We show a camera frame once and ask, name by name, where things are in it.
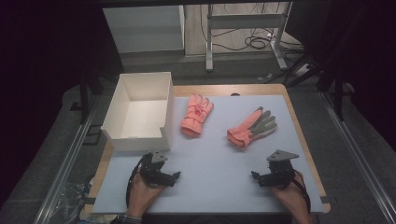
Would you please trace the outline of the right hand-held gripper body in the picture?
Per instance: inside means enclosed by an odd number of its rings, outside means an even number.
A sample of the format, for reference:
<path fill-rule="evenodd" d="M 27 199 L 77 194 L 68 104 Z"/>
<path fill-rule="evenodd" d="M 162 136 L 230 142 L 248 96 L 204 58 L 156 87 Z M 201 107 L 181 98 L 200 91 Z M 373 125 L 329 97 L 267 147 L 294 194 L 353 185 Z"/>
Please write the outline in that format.
<path fill-rule="evenodd" d="M 268 168 L 271 171 L 268 180 L 278 180 L 280 185 L 275 187 L 282 187 L 284 189 L 295 177 L 291 160 L 297 158 L 299 158 L 298 154 L 277 149 L 267 158 L 269 162 Z"/>

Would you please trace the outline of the pink glove with grey palm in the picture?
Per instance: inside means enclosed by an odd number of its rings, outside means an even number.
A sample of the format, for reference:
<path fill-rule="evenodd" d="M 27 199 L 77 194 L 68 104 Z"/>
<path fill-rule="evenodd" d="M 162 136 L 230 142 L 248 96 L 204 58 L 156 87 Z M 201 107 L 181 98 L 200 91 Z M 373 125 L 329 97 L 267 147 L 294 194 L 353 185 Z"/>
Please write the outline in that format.
<path fill-rule="evenodd" d="M 276 128 L 276 117 L 260 106 L 239 126 L 229 129 L 227 139 L 234 146 L 246 149 L 253 141 L 273 133 Z"/>

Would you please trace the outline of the white power strip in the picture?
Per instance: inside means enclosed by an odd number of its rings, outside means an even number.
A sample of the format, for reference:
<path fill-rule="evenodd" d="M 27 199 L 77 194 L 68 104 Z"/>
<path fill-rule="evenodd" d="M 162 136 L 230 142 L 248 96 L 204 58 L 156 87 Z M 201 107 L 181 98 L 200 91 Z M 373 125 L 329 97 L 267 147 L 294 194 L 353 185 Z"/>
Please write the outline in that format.
<path fill-rule="evenodd" d="M 296 72 L 295 72 L 295 76 L 300 77 L 302 75 L 304 75 L 306 72 L 308 72 L 310 70 L 310 65 L 308 63 L 305 63 L 304 65 L 302 65 L 301 67 L 299 67 Z"/>

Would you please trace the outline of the aluminium rail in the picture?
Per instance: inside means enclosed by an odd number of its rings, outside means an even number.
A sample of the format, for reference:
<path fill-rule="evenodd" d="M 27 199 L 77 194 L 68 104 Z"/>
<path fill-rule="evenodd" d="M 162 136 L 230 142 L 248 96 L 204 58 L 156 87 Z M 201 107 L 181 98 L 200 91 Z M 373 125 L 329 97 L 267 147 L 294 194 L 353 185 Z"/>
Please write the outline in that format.
<path fill-rule="evenodd" d="M 369 165 L 368 161 L 364 158 L 360 147 L 349 131 L 347 125 L 339 118 L 339 116 L 334 111 L 334 103 L 331 97 L 327 93 L 320 92 L 318 94 L 322 99 L 325 107 L 331 116 L 332 122 L 334 123 L 337 131 L 340 133 L 345 145 L 351 154 L 352 159 L 356 163 L 361 175 L 372 192 L 375 201 L 377 202 L 379 209 L 381 210 L 383 216 L 385 217 L 388 224 L 396 224 L 396 205 L 389 197 L 389 194 L 385 190 L 382 183 L 376 177 L 374 171 Z"/>
<path fill-rule="evenodd" d="M 96 110 L 101 99 L 102 96 L 92 97 L 92 101 L 89 104 L 90 112 L 88 113 L 88 117 L 78 126 L 77 133 L 74 135 L 73 141 L 66 151 L 60 169 L 50 185 L 48 193 L 36 214 L 33 224 L 49 224 L 51 214 L 61 197 L 62 188 L 72 171 L 83 140 L 92 124 L 92 120 L 96 114 Z"/>

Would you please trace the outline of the person's right hand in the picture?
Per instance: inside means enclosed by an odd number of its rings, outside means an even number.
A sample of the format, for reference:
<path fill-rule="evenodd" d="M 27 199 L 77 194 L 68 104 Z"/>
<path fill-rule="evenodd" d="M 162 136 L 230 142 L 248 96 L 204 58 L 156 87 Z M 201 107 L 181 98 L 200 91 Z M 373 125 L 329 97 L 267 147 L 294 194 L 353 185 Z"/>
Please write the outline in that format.
<path fill-rule="evenodd" d="M 289 210 L 293 218 L 310 216 L 302 191 L 294 183 L 286 188 L 270 187 L 279 201 Z"/>

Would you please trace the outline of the grey metal desk frame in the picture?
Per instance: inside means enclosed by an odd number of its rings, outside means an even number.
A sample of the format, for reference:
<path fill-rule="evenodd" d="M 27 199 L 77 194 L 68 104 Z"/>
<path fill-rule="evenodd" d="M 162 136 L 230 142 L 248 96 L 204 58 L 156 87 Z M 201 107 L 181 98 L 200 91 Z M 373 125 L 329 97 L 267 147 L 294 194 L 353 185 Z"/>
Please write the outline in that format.
<path fill-rule="evenodd" d="M 290 14 L 291 2 L 287 2 L 281 13 L 272 14 L 231 14 L 213 15 L 212 5 L 208 5 L 207 12 L 207 37 L 205 50 L 205 70 L 213 71 L 212 31 L 219 29 L 249 29 L 249 28 L 275 28 L 276 38 L 270 42 L 272 52 L 281 70 L 287 70 L 288 66 L 280 50 L 281 37 Z"/>

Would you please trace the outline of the pink glove with red strap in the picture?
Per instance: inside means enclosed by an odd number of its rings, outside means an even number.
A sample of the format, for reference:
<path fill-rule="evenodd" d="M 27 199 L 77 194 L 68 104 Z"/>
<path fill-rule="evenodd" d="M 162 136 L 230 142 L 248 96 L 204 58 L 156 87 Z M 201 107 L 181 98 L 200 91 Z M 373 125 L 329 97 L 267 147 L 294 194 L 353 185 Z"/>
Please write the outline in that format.
<path fill-rule="evenodd" d="M 202 133 L 206 118 L 214 108 L 214 104 L 201 94 L 191 94 L 187 111 L 180 123 L 181 131 L 189 137 Z"/>

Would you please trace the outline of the white cardboard box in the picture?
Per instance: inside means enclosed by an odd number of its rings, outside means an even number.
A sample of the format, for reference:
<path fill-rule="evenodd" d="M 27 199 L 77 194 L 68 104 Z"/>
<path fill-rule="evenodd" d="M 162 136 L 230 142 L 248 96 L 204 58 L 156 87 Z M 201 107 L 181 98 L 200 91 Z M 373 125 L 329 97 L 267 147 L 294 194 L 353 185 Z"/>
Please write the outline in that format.
<path fill-rule="evenodd" d="M 120 74 L 101 129 L 120 151 L 169 150 L 173 108 L 170 72 Z"/>

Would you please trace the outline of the white cabinet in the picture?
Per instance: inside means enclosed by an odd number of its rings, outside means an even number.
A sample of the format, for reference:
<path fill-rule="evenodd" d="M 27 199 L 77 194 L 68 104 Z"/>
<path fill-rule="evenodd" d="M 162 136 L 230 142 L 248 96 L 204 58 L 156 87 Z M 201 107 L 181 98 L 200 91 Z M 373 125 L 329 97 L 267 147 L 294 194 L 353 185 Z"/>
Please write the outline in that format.
<path fill-rule="evenodd" d="M 184 49 L 183 6 L 103 9 L 119 53 Z"/>

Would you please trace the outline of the light blue table mat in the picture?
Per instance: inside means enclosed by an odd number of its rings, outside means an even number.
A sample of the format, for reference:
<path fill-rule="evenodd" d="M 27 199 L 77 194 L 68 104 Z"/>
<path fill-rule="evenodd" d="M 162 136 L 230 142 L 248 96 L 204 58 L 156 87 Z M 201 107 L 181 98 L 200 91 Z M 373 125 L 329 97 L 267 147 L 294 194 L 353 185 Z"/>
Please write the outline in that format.
<path fill-rule="evenodd" d="M 281 95 L 214 96 L 213 111 L 202 134 L 189 138 L 180 130 L 188 100 L 174 98 L 172 146 L 164 150 L 163 171 L 180 172 L 173 187 L 166 189 L 149 209 L 152 214 L 239 214 L 280 213 L 282 205 L 270 190 L 259 186 L 251 172 L 268 173 L 267 158 L 277 149 L 299 158 L 292 166 L 303 173 L 312 210 L 323 210 L 317 186 L 306 161 L 302 145 Z M 226 137 L 228 129 L 239 125 L 262 106 L 276 117 L 276 130 L 250 144 L 234 147 Z M 140 158 L 148 151 L 120 151 L 114 148 L 106 176 L 93 206 L 98 214 L 119 214 L 126 210 L 127 182 Z"/>

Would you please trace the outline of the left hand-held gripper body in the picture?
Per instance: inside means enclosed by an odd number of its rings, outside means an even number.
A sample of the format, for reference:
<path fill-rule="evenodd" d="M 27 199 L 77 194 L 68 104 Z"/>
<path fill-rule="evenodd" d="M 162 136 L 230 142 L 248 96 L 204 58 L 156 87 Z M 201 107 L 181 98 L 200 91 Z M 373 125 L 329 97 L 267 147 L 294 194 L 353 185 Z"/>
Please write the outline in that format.
<path fill-rule="evenodd" d="M 166 160 L 167 158 L 160 151 L 149 152 L 142 157 L 140 175 L 151 187 L 157 187 L 152 184 L 162 180 L 161 169 Z"/>

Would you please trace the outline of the clear plastic bag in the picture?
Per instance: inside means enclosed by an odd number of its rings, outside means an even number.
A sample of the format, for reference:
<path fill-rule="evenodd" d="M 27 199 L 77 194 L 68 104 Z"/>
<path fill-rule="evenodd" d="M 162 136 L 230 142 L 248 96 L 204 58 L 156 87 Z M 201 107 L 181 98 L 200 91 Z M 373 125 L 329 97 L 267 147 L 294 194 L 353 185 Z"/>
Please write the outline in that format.
<path fill-rule="evenodd" d="M 89 182 L 66 182 L 49 224 L 76 224 L 78 215 L 91 189 Z"/>

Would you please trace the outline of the person's left hand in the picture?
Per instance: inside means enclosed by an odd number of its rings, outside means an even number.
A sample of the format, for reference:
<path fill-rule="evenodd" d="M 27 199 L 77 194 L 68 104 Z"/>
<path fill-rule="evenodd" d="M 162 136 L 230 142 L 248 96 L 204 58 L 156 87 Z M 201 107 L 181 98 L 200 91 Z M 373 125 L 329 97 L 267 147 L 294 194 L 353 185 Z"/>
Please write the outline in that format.
<path fill-rule="evenodd" d="M 137 173 L 132 181 L 126 215 L 142 218 L 164 190 L 165 186 L 151 187 Z"/>

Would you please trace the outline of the black stand leg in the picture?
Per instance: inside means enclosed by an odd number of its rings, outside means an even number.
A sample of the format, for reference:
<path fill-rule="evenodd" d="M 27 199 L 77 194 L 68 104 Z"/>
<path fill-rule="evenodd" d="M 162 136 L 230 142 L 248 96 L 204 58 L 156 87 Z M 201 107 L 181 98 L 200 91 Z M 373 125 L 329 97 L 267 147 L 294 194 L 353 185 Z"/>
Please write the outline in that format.
<path fill-rule="evenodd" d="M 83 124 L 89 116 L 88 85 L 84 75 L 79 76 L 81 121 Z"/>
<path fill-rule="evenodd" d="M 343 121 L 342 103 L 343 103 L 343 77 L 340 71 L 334 72 L 334 95 L 333 95 L 333 110 L 336 116 Z"/>

